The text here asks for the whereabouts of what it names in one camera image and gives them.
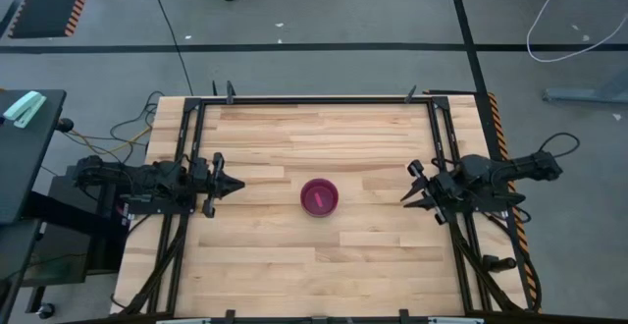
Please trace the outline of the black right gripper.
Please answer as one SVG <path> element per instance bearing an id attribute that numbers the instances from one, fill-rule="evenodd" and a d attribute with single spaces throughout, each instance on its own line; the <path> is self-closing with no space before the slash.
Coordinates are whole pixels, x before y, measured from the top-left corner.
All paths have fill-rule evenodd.
<path id="1" fill-rule="evenodd" d="M 437 222 L 442 225 L 454 219 L 455 213 L 463 205 L 462 186 L 460 183 L 460 167 L 451 171 L 441 171 L 428 178 L 419 160 L 413 160 L 407 167 L 408 173 L 415 178 L 410 191 L 401 198 L 408 199 L 417 192 L 422 198 L 403 205 L 404 208 L 435 209 Z"/>

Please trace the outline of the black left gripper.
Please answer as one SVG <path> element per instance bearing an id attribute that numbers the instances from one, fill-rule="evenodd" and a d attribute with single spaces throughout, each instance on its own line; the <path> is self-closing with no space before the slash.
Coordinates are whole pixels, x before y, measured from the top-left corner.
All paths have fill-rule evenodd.
<path id="1" fill-rule="evenodd" d="M 202 213 L 207 218 L 215 216 L 214 200 L 219 194 L 223 198 L 235 191 L 245 188 L 245 182 L 223 173 L 223 183 L 219 188 L 219 175 L 224 168 L 225 160 L 220 152 L 215 152 L 212 159 L 213 169 L 209 168 L 205 158 L 194 158 L 190 163 L 190 178 L 195 193 L 206 193 L 203 201 Z"/>

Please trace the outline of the orange black striped edge strip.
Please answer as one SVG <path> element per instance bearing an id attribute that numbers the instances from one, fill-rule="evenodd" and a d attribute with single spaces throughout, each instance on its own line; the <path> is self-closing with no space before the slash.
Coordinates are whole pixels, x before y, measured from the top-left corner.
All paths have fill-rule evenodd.
<path id="1" fill-rule="evenodd" d="M 495 95 L 491 92 L 488 93 L 488 98 L 497 134 L 497 150 L 499 153 L 499 157 L 503 160 L 508 160 L 509 154 L 507 151 L 506 141 L 501 125 L 497 99 Z M 539 285 L 536 284 L 533 268 L 529 263 L 529 248 L 524 230 L 522 213 L 520 211 L 517 211 L 514 207 L 509 207 L 506 220 L 508 229 L 514 237 L 515 254 L 518 255 L 523 262 L 523 264 L 520 266 L 520 273 L 525 297 L 528 302 L 528 306 L 533 307 L 536 304 L 536 300 L 539 296 Z"/>

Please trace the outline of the black equipment cart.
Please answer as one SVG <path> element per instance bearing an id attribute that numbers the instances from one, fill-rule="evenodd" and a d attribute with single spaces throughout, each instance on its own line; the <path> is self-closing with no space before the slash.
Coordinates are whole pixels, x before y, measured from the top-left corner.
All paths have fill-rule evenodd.
<path id="1" fill-rule="evenodd" d="M 24 215 L 43 222 L 24 275 L 25 287 L 78 284 L 89 275 L 117 273 L 128 229 L 116 187 L 80 189 L 55 177 L 46 194 L 32 191 Z"/>

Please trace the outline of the grey desk foot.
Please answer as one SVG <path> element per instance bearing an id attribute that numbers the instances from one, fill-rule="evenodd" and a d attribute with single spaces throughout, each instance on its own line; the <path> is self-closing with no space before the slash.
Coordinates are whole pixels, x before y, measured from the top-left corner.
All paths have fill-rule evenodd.
<path id="1" fill-rule="evenodd" d="M 554 87 L 543 92 L 544 101 L 628 104 L 628 69 L 597 88 Z"/>

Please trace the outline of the black side table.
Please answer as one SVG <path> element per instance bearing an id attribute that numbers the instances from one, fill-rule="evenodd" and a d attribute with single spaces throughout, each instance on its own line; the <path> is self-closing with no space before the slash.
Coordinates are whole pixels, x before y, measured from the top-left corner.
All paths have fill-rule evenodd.
<path id="1" fill-rule="evenodd" d="M 0 224 L 21 218 L 67 95 L 59 89 L 40 93 L 46 100 L 21 129 L 3 114 L 28 91 L 0 91 Z"/>

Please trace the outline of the mint green stapler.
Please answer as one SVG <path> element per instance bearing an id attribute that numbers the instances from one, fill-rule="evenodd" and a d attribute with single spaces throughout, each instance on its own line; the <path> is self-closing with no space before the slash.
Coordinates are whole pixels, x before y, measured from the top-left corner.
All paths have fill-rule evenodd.
<path id="1" fill-rule="evenodd" d="M 41 93 L 29 91 L 12 104 L 3 113 L 3 117 L 12 121 L 16 128 L 24 129 L 46 100 Z"/>

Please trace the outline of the black floor mat striped edges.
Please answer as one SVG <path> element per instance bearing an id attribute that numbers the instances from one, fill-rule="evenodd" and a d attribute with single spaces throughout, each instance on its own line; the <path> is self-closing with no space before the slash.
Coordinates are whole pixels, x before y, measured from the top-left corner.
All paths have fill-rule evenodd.
<path id="1" fill-rule="evenodd" d="M 70 37 L 86 0 L 23 0 L 8 28 L 14 39 Z"/>

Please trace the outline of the black device on frame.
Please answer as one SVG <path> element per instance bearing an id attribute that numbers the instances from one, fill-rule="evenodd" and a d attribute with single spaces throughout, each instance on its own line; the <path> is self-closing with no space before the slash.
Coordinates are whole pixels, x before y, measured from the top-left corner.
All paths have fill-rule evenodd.
<path id="1" fill-rule="evenodd" d="M 512 257 L 499 258 L 496 255 L 485 254 L 482 257 L 482 266 L 488 272 L 499 273 L 516 268 L 517 262 Z"/>

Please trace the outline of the black aluminium table frame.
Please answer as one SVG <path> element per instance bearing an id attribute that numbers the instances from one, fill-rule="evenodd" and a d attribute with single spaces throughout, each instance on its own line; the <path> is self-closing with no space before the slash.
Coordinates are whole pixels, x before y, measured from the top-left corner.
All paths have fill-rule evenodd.
<path id="1" fill-rule="evenodd" d="M 487 155 L 468 96 L 164 98 L 148 159 L 210 158 L 245 182 L 190 217 L 178 316 L 461 314 L 497 302 L 449 225 L 404 208 L 410 161 L 428 175 Z"/>

